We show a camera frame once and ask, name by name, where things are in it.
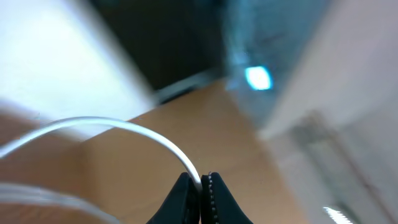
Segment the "blurry background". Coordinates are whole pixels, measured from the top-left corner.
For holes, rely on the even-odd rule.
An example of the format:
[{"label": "blurry background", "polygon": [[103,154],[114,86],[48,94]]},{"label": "blurry background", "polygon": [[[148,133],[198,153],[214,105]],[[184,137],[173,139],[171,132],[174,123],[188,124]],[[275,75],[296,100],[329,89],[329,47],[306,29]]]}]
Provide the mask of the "blurry background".
[{"label": "blurry background", "polygon": [[[398,222],[398,3],[0,4],[2,142],[72,116],[132,119],[222,78],[259,138],[266,140],[311,222],[330,223],[322,207],[341,204],[360,223]],[[272,88],[258,90],[249,84],[246,74],[252,67],[267,71]],[[326,144],[324,135],[302,141],[292,134],[311,111],[338,133],[342,147]],[[311,125],[304,128],[318,131]],[[61,137],[50,136],[64,141],[50,142],[66,148],[104,130],[73,128]],[[341,149],[346,156],[336,155]],[[319,169],[317,163],[328,165]]]}]

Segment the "cable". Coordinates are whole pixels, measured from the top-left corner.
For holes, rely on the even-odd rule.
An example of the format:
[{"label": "cable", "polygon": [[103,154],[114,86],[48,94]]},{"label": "cable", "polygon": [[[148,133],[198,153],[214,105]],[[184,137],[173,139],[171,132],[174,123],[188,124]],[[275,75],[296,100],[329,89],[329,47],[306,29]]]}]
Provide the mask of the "cable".
[{"label": "cable", "polygon": [[39,206],[61,206],[82,210],[94,217],[98,217],[112,224],[120,224],[120,221],[112,215],[101,211],[98,207],[76,197],[66,197],[60,194],[55,194],[52,197],[49,195],[32,195],[32,194],[0,194],[1,203],[20,203],[23,205],[39,205]]},{"label": "cable", "polygon": [[41,187],[33,187],[22,184],[0,183],[0,194],[31,194],[31,195],[54,195],[59,194]]},{"label": "cable", "polygon": [[24,136],[20,137],[19,139],[15,139],[9,143],[7,143],[4,146],[0,147],[0,158],[4,158],[19,147],[27,144],[28,142],[41,137],[49,132],[58,130],[60,128],[68,128],[76,125],[82,125],[82,124],[103,124],[103,125],[108,125],[112,126],[115,128],[121,128],[125,129],[128,131],[132,131],[134,133],[139,133],[144,136],[147,136],[148,138],[151,138],[159,143],[161,143],[163,146],[168,148],[174,155],[177,156],[177,158],[182,162],[182,164],[185,166],[187,172],[189,173],[190,177],[192,178],[196,189],[199,191],[199,193],[202,190],[201,182],[200,182],[200,177],[199,174],[196,170],[196,168],[193,166],[192,162],[188,159],[188,157],[181,151],[180,148],[178,148],[173,142],[168,140],[166,137],[164,137],[161,134],[158,134],[150,129],[144,128],[142,126],[139,126],[137,124],[133,123],[128,123],[126,121],[118,120],[118,119],[113,119],[113,118],[101,118],[101,117],[76,117],[76,118],[67,118],[67,119],[61,119],[58,121],[51,122],[49,124],[46,124],[45,126],[33,130]]}]

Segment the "white surface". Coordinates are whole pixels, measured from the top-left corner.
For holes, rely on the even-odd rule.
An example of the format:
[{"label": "white surface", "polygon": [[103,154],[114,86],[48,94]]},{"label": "white surface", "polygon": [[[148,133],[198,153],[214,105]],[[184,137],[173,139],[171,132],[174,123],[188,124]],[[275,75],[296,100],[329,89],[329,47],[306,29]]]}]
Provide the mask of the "white surface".
[{"label": "white surface", "polygon": [[[125,120],[154,107],[137,68],[83,3],[3,0],[0,6],[0,101],[46,120]],[[83,139],[105,129],[76,128]]]},{"label": "white surface", "polygon": [[395,220],[398,220],[398,94],[344,127],[343,142],[351,158]]},{"label": "white surface", "polygon": [[333,126],[358,119],[398,88],[398,2],[334,0],[263,136],[320,110]]},{"label": "white surface", "polygon": [[285,183],[289,186],[308,222],[335,224],[323,207],[336,202],[319,176],[317,169],[286,133],[267,141],[267,149],[278,165]]}]

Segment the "wooden table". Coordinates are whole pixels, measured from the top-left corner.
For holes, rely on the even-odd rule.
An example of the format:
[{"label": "wooden table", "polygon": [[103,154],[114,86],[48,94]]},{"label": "wooden table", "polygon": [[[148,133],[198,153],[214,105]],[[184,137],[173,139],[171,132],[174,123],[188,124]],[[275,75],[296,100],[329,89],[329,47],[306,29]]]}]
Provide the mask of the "wooden table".
[{"label": "wooden table", "polygon": [[[222,83],[178,98],[131,122],[173,141],[200,175],[219,172],[254,223],[307,223]],[[179,160],[163,146],[121,129],[53,152],[55,156],[13,165],[23,153],[17,152],[0,164],[21,170],[17,176],[0,175],[2,180],[87,198],[128,224],[148,221],[184,172]]]}]

